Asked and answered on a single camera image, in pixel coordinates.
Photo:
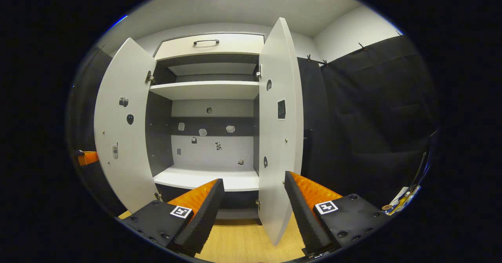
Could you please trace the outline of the colourful printed packet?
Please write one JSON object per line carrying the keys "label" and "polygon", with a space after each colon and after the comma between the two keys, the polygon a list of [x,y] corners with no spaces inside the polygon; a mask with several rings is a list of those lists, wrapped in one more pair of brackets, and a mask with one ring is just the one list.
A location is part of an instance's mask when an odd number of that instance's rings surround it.
{"label": "colourful printed packet", "polygon": [[407,207],[408,204],[412,202],[416,193],[421,190],[420,185],[416,185],[414,187],[403,187],[398,195],[394,197],[394,199],[382,207],[382,212],[388,216],[391,216],[395,213],[402,211]]}

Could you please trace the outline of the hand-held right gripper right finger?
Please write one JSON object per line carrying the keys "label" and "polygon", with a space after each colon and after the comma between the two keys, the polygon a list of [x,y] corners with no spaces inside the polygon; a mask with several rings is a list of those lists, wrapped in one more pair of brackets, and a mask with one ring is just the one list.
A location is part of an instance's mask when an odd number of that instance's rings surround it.
{"label": "hand-held right gripper right finger", "polygon": [[355,245],[389,221],[360,195],[341,196],[291,171],[285,172],[284,188],[308,255]]}

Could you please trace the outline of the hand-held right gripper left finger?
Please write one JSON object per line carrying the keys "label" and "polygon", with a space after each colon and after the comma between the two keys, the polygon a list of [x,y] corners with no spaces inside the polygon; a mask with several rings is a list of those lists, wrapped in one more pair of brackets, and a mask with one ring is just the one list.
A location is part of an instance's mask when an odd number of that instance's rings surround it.
{"label": "hand-held right gripper left finger", "polygon": [[224,180],[214,179],[168,202],[149,202],[124,218],[124,227],[158,247],[194,256],[208,240],[224,194]]}

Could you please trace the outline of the white cabinet shelf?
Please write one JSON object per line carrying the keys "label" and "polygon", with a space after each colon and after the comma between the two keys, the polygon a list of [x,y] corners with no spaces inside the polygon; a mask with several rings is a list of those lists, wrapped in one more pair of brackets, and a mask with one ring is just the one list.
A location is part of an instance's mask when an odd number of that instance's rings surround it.
{"label": "white cabinet shelf", "polygon": [[153,179],[156,184],[183,189],[194,189],[215,179],[223,179],[226,192],[257,191],[259,185],[255,169],[245,165],[223,168],[173,165]]}
{"label": "white cabinet shelf", "polygon": [[198,81],[151,86],[150,92],[169,100],[253,100],[259,94],[258,82]]}
{"label": "white cabinet shelf", "polygon": [[192,63],[179,66],[170,66],[176,76],[191,75],[252,75],[256,63]]}

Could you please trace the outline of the cabinet door black cat sticker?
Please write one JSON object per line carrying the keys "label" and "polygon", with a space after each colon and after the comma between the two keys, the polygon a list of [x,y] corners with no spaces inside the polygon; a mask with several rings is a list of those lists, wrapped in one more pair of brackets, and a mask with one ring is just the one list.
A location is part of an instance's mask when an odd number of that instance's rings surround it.
{"label": "cabinet door black cat sticker", "polygon": [[300,68],[284,18],[269,33],[259,63],[258,216],[270,242],[278,245],[292,214],[285,172],[301,172],[304,140]]}

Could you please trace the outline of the black backdrop cloth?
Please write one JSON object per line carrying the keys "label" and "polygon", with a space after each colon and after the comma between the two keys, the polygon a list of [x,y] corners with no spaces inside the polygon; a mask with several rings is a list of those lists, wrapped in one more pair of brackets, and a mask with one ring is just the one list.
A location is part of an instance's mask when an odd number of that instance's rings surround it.
{"label": "black backdrop cloth", "polygon": [[[404,36],[363,47],[320,65],[298,58],[304,107],[298,175],[382,207],[417,183],[423,153],[438,129],[438,101],[422,57]],[[96,151],[98,89],[113,57],[94,49],[79,67],[65,117],[72,155]],[[112,216],[127,209],[98,160],[79,170],[93,197]]]}

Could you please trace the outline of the cabinet door camera sticker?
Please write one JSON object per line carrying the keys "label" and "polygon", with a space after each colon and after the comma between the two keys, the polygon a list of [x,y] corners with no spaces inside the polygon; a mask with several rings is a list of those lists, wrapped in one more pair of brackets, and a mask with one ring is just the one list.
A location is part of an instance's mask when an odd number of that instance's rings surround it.
{"label": "cabinet door camera sticker", "polygon": [[149,76],[157,61],[132,38],[118,49],[98,89],[94,111],[95,145],[102,170],[131,213],[157,193],[146,148]]}

